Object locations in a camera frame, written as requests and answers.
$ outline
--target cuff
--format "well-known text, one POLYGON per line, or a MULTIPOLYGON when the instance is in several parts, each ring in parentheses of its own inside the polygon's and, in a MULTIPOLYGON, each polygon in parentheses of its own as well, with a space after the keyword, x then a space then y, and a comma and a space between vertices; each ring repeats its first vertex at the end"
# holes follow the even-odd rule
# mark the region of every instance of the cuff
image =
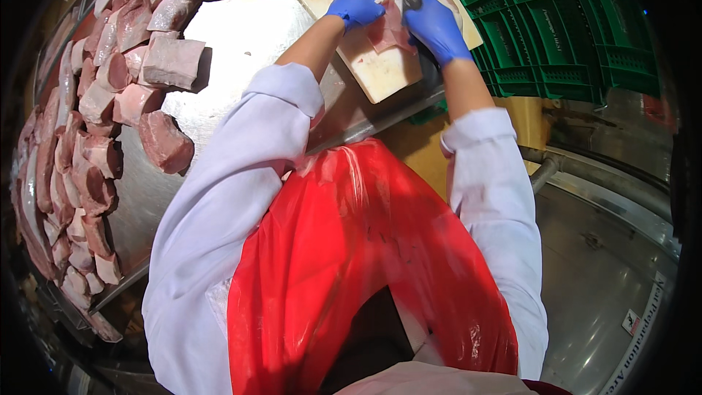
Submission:
POLYGON ((310 118, 314 118, 324 105, 320 85, 312 71, 296 63, 264 67, 253 76, 241 99, 249 93, 266 94, 287 101, 310 118))
POLYGON ((461 148, 501 137, 517 138, 507 111, 501 107, 474 110, 455 120, 443 133, 441 150, 444 157, 450 158, 461 148))

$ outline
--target red plastic apron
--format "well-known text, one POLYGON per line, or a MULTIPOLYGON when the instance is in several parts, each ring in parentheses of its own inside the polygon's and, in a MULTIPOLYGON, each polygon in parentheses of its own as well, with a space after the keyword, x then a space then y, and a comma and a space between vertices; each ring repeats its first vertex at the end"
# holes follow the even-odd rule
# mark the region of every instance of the red plastic apron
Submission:
POLYGON ((227 305, 233 394, 313 393, 389 285, 444 363, 517 373, 507 304, 470 234, 378 140, 305 159, 244 243, 227 305))

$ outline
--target hand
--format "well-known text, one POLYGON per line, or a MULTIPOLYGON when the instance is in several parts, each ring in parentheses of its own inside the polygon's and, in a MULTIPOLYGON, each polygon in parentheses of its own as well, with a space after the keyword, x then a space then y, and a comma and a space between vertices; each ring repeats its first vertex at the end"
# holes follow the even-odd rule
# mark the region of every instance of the hand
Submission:
POLYGON ((385 8, 375 0, 334 0, 327 16, 339 16, 344 21, 344 33, 357 26, 373 23, 385 13, 385 8))
POLYGON ((404 22, 442 68, 455 58, 473 60, 452 11, 438 0, 422 0, 419 10, 404 13, 404 22))

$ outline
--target white sleeve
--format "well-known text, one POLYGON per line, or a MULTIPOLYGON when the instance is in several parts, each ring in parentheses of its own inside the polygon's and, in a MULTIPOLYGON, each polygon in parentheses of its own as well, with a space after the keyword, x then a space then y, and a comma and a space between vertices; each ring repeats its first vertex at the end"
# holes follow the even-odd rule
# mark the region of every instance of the white sleeve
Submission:
POLYGON ((469 112, 442 137, 449 205, 482 252, 510 310, 521 378, 538 380, 548 346, 541 237, 529 175, 505 109, 469 112))
POLYGON ((233 275, 323 103, 309 68, 259 71, 163 215, 142 311, 156 380, 174 394, 231 393, 227 339, 206 291, 233 275))

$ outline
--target cutting board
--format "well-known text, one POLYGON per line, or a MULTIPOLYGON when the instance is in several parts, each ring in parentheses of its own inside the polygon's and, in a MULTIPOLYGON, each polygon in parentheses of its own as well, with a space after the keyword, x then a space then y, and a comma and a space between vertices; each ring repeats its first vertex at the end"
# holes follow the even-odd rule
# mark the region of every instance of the cutting board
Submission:
MULTIPOLYGON (((332 0, 298 0, 316 20, 329 9, 332 0)), ((460 0, 458 5, 463 18, 463 38, 470 49, 482 44, 482 39, 460 0)), ((337 52, 360 84, 366 96, 377 104, 391 94, 416 83, 422 78, 419 58, 395 46, 376 53, 363 29, 349 31, 344 36, 337 52)))

